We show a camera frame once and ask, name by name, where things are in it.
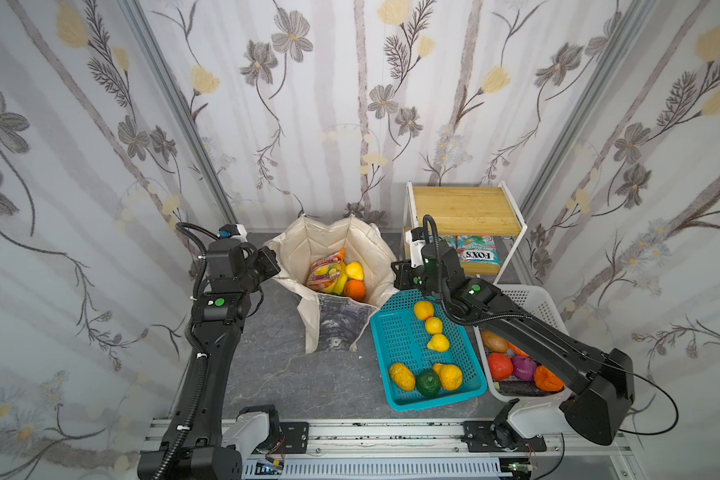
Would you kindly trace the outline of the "aluminium rail base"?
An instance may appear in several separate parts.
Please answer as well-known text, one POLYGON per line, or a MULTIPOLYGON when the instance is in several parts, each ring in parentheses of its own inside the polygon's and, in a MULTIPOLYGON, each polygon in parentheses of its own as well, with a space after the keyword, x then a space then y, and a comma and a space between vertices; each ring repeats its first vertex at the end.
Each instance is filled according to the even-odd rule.
POLYGON ((224 445, 243 441, 244 479, 644 479, 627 440, 597 446, 576 434, 543 434, 514 451, 486 442, 488 422, 463 419, 284 420, 271 453, 251 441, 264 414, 221 423, 224 445))

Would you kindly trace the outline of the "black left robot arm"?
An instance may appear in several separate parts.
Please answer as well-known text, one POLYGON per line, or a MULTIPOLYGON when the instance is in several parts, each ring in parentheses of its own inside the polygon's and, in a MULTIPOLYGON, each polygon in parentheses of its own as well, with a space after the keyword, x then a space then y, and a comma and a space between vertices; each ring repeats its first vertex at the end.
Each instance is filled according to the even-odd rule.
POLYGON ((191 346, 176 411, 159 446, 142 453, 141 479, 239 479, 247 457, 279 440, 273 406, 250 407, 232 429, 222 433, 223 402, 231 363, 246 319, 256 312, 251 296, 277 276, 276 254, 246 239, 240 225, 217 233, 179 222, 179 233, 199 250, 192 308, 184 337, 191 346))

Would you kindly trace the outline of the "green mint candy bag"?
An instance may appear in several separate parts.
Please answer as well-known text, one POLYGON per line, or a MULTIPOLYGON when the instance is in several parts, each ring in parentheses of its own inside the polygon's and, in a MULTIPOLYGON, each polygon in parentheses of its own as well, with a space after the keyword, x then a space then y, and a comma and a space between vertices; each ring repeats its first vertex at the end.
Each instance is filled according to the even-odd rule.
POLYGON ((459 235, 456 237, 459 259, 463 263, 499 266, 496 245, 491 236, 459 235))

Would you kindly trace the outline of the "green avocado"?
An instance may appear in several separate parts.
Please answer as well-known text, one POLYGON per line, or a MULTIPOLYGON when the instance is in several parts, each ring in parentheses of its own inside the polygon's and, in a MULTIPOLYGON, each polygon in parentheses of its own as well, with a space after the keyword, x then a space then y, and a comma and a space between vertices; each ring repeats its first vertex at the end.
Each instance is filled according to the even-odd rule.
POLYGON ((415 376, 415 388, 422 396, 434 398, 441 390, 441 381, 433 369, 422 370, 415 376))

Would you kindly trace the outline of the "green yellow candy bag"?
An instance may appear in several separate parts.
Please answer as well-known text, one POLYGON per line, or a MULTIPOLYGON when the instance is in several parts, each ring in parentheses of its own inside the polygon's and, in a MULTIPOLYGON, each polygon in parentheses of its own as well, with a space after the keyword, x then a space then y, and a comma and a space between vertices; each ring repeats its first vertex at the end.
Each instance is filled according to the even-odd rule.
POLYGON ((316 292, 331 293, 343 272, 343 262, 315 262, 307 277, 306 286, 316 292))

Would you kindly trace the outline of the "yellow lemon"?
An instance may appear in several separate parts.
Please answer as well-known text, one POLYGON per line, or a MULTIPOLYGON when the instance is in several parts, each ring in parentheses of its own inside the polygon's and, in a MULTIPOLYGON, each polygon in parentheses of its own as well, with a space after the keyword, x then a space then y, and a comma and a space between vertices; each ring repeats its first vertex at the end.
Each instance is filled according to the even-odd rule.
POLYGON ((425 330, 430 335, 442 334, 444 331, 443 322, 437 317, 430 317, 425 321, 425 330))
POLYGON ((345 273, 350 280, 363 282, 365 279, 364 268, 359 262, 352 262, 345 266, 345 273))
POLYGON ((447 352, 450 349, 450 341, 442 333, 434 334, 427 343, 427 349, 438 353, 447 352))

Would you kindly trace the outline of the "brown potato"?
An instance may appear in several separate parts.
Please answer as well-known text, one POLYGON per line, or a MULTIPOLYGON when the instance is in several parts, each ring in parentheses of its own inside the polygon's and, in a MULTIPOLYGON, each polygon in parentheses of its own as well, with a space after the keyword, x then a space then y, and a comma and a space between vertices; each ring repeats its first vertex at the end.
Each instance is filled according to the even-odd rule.
POLYGON ((505 354, 509 350, 509 345, 503 338, 488 330, 481 330, 480 337, 483 346, 492 353, 505 354))

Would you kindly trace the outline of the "cream canvas tote bag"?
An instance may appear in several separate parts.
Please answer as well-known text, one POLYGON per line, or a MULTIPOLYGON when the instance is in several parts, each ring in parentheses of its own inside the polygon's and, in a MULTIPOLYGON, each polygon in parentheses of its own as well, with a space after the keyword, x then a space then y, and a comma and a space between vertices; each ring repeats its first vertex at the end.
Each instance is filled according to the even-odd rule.
POLYGON ((391 269, 395 255, 379 229, 358 218, 323 224, 301 217, 265 246, 275 253, 280 267, 275 281, 296 298, 307 354, 356 350, 371 317, 397 293, 391 269), (358 263, 362 267, 362 299, 308 285, 313 267, 336 256, 343 257, 337 264, 358 263))

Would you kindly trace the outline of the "white plastic basket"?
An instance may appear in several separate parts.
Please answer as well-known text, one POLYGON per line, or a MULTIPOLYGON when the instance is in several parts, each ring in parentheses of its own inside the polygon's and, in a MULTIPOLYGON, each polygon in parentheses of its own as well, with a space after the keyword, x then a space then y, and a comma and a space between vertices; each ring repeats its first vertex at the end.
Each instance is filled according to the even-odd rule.
MULTIPOLYGON (((521 284, 499 284, 499 287, 502 289, 503 293, 506 294, 515 304, 523 308, 524 310, 528 311, 531 315, 535 316, 540 321, 546 323, 550 327, 556 328, 557 330, 561 331, 562 333, 565 333, 566 335, 569 334, 561 315, 558 313, 556 309, 556 305, 553 302, 551 296, 549 293, 539 286, 532 286, 532 285, 521 285, 521 284)), ((494 383, 498 381, 494 381, 492 379, 491 373, 489 371, 489 365, 488 365, 488 356, 492 353, 489 350, 487 350, 482 343, 481 337, 480 337, 480 331, 482 330, 481 327, 473 327, 472 328, 473 333, 475 334, 475 337, 480 341, 479 347, 476 348, 476 351, 479 354, 479 358, 482 364, 482 367, 484 369, 485 377, 488 382, 488 392, 490 395, 492 395, 495 399, 501 402, 509 402, 510 400, 514 399, 512 397, 506 397, 497 392, 497 390, 494 388, 494 383)), ((514 376, 511 376, 507 380, 510 381, 520 381, 516 379, 514 376)), ((551 393, 551 395, 544 396, 544 397, 551 397, 555 400, 565 401, 568 397, 570 397, 573 394, 573 392, 565 388, 560 392, 557 393, 551 393)), ((533 403, 536 400, 541 400, 543 397, 515 397, 520 399, 521 401, 527 402, 528 404, 533 403)))

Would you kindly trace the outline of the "yellow banana bunch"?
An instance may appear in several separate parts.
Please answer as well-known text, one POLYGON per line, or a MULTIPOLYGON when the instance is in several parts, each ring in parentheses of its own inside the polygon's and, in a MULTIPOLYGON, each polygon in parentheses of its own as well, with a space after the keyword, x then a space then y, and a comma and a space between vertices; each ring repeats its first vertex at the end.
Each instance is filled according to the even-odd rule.
POLYGON ((344 294, 344 288, 348 280, 349 277, 345 273, 342 273, 337 282, 335 283, 333 289, 331 290, 331 293, 342 296, 344 294))

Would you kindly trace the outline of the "orange fruit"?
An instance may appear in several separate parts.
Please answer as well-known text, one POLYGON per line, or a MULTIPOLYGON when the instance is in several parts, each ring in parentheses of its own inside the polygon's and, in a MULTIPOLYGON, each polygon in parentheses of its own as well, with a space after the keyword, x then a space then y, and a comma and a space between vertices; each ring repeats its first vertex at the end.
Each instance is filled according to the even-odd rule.
POLYGON ((365 283, 361 280, 348 280, 344 286, 343 295, 356 302, 363 302, 366 297, 365 283))

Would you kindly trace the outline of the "dark cucumber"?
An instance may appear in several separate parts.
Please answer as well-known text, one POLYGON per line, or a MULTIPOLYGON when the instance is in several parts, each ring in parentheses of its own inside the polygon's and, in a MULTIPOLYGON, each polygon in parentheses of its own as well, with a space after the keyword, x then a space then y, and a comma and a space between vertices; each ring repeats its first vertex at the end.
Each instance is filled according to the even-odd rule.
POLYGON ((540 389, 530 381, 498 381, 494 383, 497 392, 506 397, 544 397, 551 392, 540 389))

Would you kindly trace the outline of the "orange candy bag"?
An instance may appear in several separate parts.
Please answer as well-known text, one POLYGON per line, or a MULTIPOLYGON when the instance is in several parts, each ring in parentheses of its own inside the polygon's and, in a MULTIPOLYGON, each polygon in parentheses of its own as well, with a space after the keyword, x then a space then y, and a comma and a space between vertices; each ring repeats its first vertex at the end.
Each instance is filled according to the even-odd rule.
POLYGON ((310 267, 307 284, 321 289, 334 283, 341 275, 344 257, 345 249, 341 249, 314 262, 310 267))

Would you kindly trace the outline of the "purple onion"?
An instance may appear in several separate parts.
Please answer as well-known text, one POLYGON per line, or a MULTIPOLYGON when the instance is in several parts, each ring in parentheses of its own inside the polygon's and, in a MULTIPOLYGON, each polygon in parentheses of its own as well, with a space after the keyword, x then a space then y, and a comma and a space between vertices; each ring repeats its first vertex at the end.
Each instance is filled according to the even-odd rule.
POLYGON ((511 359, 513 366, 513 376, 520 380, 530 382, 534 380, 534 375, 538 364, 527 356, 516 355, 511 359))

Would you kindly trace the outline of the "teal plastic basket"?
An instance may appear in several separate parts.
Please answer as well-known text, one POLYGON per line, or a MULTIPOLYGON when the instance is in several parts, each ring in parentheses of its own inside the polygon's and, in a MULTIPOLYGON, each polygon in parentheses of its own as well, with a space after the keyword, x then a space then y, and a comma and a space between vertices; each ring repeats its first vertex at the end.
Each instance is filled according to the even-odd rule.
POLYGON ((417 290, 400 291, 370 319, 386 399, 390 408, 397 412, 460 403, 487 391, 486 376, 464 327, 446 320, 444 335, 450 342, 449 349, 436 352, 427 348, 431 335, 414 314, 415 304, 423 299, 417 290), (406 392, 391 380, 390 368, 396 363, 404 365, 414 375, 436 363, 455 365, 462 372, 462 385, 451 392, 441 390, 431 398, 418 390, 406 392))

